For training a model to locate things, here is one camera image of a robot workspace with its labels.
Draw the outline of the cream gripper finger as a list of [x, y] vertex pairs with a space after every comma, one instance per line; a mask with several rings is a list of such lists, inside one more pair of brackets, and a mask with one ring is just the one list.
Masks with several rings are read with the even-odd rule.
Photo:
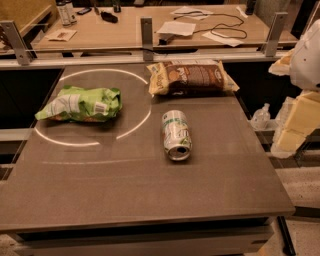
[[296, 98], [287, 97], [276, 116], [276, 124], [272, 155], [277, 158], [293, 156], [320, 126], [320, 93], [303, 90]]
[[268, 72], [276, 76], [288, 75], [293, 52], [293, 49], [289, 50], [283, 57], [269, 67]]

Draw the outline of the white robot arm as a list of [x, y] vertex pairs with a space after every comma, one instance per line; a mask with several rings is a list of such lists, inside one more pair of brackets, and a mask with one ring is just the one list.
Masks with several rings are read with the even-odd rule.
[[288, 158], [320, 126], [320, 20], [316, 20], [295, 47], [269, 68], [274, 75], [288, 75], [301, 89], [296, 98], [287, 97], [276, 116], [271, 153]]

